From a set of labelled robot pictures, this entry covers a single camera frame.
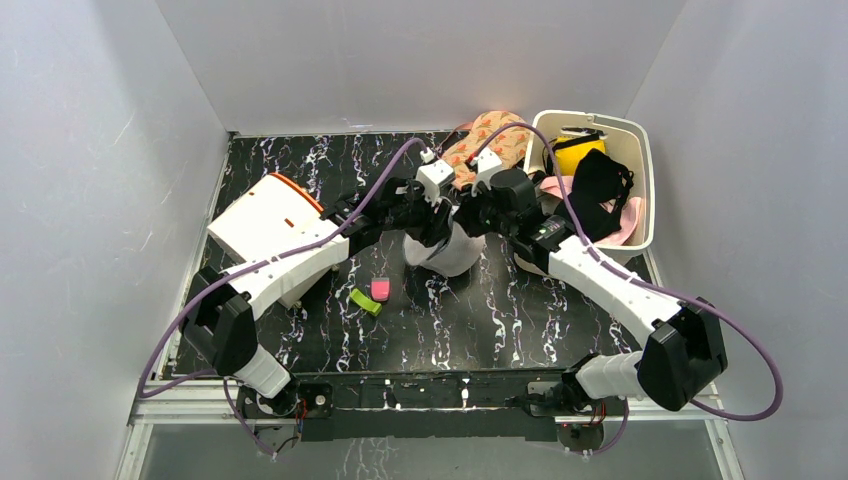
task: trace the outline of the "orange patterned cloth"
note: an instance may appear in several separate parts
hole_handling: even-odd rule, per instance
[[[468,136],[442,154],[442,159],[453,167],[456,174],[456,179],[453,181],[454,188],[462,189],[463,186],[474,183],[474,173],[468,169],[465,162],[477,150],[477,147],[501,126],[523,121],[524,119],[518,115],[502,110],[486,112],[477,117],[471,125]],[[492,140],[489,148],[501,157],[504,168],[512,168],[524,158],[529,141],[530,132],[526,129],[510,128]]]

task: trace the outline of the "white plastic casing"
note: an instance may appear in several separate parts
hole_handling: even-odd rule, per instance
[[[489,150],[488,147],[484,148],[479,155],[474,157],[474,160],[477,162],[477,174],[474,177],[474,185],[471,187],[472,197],[477,196],[477,185],[482,183],[488,187],[492,175],[503,170],[501,157]]]
[[[283,253],[309,245],[330,236],[336,229],[333,222],[319,220],[312,223],[308,230],[278,241],[274,253]],[[253,308],[254,318],[258,319],[278,299],[293,297],[292,292],[299,292],[304,284],[311,286],[314,283],[312,279],[315,278],[315,272],[326,272],[333,265],[347,260],[349,251],[348,240],[336,236],[321,248],[313,248],[282,260],[272,261],[254,273],[231,280],[230,285],[237,292],[250,294],[248,302]],[[236,265],[228,268],[226,272],[241,270],[251,263],[256,262]]]
[[[424,186],[424,198],[435,203],[442,194],[442,187],[448,185],[454,179],[453,168],[442,159],[418,167],[415,180]]]
[[[291,381],[291,374],[262,345],[235,376],[265,398],[274,398]]]
[[[550,254],[548,274],[591,298],[621,322],[642,347],[655,330],[655,320],[666,321],[680,311],[680,305],[674,298],[637,287],[607,271],[589,255],[577,235],[565,239],[559,247],[559,251]],[[628,276],[639,278],[636,273],[599,253],[608,264]]]
[[[577,372],[577,381],[590,398],[645,397],[637,378],[636,364],[641,359],[642,352],[595,357]]]
[[[286,239],[320,221],[318,209],[299,188],[277,174],[266,175],[219,215],[207,231],[238,263],[281,253]],[[314,272],[280,297],[280,303],[291,308],[324,273],[326,269]]]

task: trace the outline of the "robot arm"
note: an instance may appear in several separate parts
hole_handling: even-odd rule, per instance
[[[452,206],[440,199],[440,192],[453,176],[453,169],[438,160],[419,168],[414,180],[390,178],[341,235],[283,259],[271,252],[329,237],[348,220],[362,192],[351,192],[325,209],[285,177],[266,176],[209,226],[231,257],[250,260],[222,272],[201,269],[189,294],[250,265],[265,260],[268,265],[204,298],[182,325],[184,338],[219,375],[243,381],[275,414],[291,413],[300,401],[299,382],[259,344],[255,320],[276,301],[294,304],[327,270],[376,243],[384,231],[404,230],[425,246],[447,240]]]
[[[501,170],[496,159],[487,150],[481,152],[474,165],[478,180],[472,197],[461,204],[454,220],[472,236],[499,233],[519,258],[580,290],[620,321],[643,348],[587,356],[563,374],[547,403],[579,411],[604,397],[648,396],[677,411],[727,368],[717,317],[606,270],[573,234],[567,216],[544,215],[533,182],[521,171]],[[603,253],[601,259],[617,265]]]
[[[585,357],[563,373],[546,402],[580,411],[608,396],[648,396],[668,410],[679,410],[724,371],[717,318],[605,270],[588,255],[564,216],[543,214],[533,182],[521,171],[501,170],[494,153],[484,150],[472,167],[477,179],[453,222],[471,237],[502,235],[519,258],[586,294],[643,347],[641,352]],[[231,256],[249,260],[223,273],[201,270],[190,294],[247,264],[270,258],[269,265],[206,297],[183,325],[185,338],[218,374],[244,381],[274,413],[290,413],[299,401],[298,380],[259,345],[254,321],[275,301],[290,306],[330,267],[373,245],[384,231],[404,230],[427,247],[448,241],[452,205],[440,195],[452,180],[453,170],[441,160],[419,168],[414,180],[389,179],[340,236],[280,260],[273,252],[308,245],[335,231],[361,195],[353,192],[324,209],[290,181],[265,177],[209,227]],[[301,205],[292,205],[295,201]],[[298,212],[297,218],[281,210]]]

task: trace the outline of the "white wall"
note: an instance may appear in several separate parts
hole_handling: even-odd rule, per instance
[[[848,4],[690,1],[630,109],[651,136],[668,284],[724,307],[774,354],[786,400],[732,424],[749,479],[848,476]],[[772,395],[725,333],[728,410]]]
[[[684,0],[157,0],[231,131],[623,116]]]
[[[3,478],[114,475],[226,133],[153,0],[3,2]]]

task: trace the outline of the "white box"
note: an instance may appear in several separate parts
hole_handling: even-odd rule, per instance
[[[593,128],[606,134],[607,155],[633,172],[630,196],[642,197],[642,211],[633,235],[621,246],[598,248],[620,264],[642,254],[654,239],[654,169],[648,134],[639,124],[621,118],[595,113],[545,110],[533,119],[533,126],[541,130],[548,141],[560,136],[562,128]],[[544,170],[542,150],[544,145],[531,137],[524,160],[524,171],[529,175]]]

